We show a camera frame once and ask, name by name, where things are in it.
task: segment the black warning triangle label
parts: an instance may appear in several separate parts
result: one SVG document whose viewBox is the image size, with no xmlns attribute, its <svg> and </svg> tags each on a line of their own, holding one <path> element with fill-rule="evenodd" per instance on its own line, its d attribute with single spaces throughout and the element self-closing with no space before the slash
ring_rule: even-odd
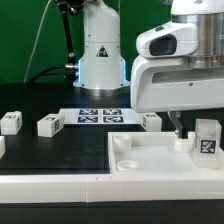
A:
<svg viewBox="0 0 224 224">
<path fill-rule="evenodd" d="M 96 55 L 97 57 L 109 57 L 104 46 L 102 46 Z"/>
</svg>

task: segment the white cube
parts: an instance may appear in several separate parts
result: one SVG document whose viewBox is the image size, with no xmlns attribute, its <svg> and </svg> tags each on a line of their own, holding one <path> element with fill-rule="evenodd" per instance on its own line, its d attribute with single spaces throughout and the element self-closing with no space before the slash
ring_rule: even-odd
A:
<svg viewBox="0 0 224 224">
<path fill-rule="evenodd" d="M 1 119 L 1 134 L 16 135 L 22 127 L 22 113 L 19 111 L 8 112 Z"/>
<path fill-rule="evenodd" d="M 5 154 L 5 138 L 0 136 L 0 159 Z"/>
<path fill-rule="evenodd" d="M 49 114 L 37 122 L 38 136 L 53 137 L 64 125 L 65 117 L 61 114 Z"/>
<path fill-rule="evenodd" d="M 141 125 L 147 132 L 161 132 L 162 119 L 156 113 L 144 113 Z"/>
</svg>

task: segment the white platform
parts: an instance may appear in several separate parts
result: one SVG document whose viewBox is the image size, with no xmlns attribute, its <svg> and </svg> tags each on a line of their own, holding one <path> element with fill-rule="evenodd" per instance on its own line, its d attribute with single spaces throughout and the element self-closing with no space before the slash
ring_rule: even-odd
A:
<svg viewBox="0 0 224 224">
<path fill-rule="evenodd" d="M 113 137 L 123 134 L 131 137 L 131 150 L 115 153 Z M 221 149 L 219 169 L 202 169 L 191 153 L 174 150 L 174 133 L 108 137 L 110 174 L 0 176 L 0 203 L 224 199 Z M 136 169 L 119 170 L 124 160 L 136 162 Z"/>
</svg>

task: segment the black table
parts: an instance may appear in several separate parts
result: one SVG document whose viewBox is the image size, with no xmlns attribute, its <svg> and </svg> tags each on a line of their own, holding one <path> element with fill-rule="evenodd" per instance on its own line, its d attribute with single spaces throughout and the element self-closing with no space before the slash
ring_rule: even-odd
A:
<svg viewBox="0 0 224 224">
<path fill-rule="evenodd" d="M 53 138 L 37 136 L 36 122 L 61 108 L 130 108 L 128 94 L 91 97 L 64 84 L 9 84 L 0 87 L 0 117 L 21 111 L 23 127 L 6 138 L 0 175 L 109 173 L 107 133 L 143 131 L 140 125 L 66 125 Z M 196 118 L 219 119 L 223 110 L 184 112 L 182 123 L 194 129 Z M 174 130 L 167 114 L 163 130 Z M 108 203 L 2 204 L 0 223 L 223 223 L 223 200 Z"/>
</svg>

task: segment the green wall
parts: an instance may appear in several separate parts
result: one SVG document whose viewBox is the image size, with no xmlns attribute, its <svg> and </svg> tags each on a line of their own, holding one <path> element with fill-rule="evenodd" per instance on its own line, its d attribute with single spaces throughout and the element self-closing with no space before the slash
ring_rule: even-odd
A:
<svg viewBox="0 0 224 224">
<path fill-rule="evenodd" d="M 48 0 L 4 1 L 0 7 L 0 84 L 23 82 L 29 57 Z M 118 8 L 118 0 L 105 0 Z M 131 66 L 137 56 L 137 36 L 167 22 L 169 7 L 158 0 L 121 0 L 121 54 Z M 74 49 L 78 58 L 83 53 L 82 14 L 70 17 Z M 58 7 L 49 7 L 28 79 L 41 70 L 66 63 L 66 46 L 63 25 Z M 47 78 L 47 81 L 63 81 Z"/>
</svg>

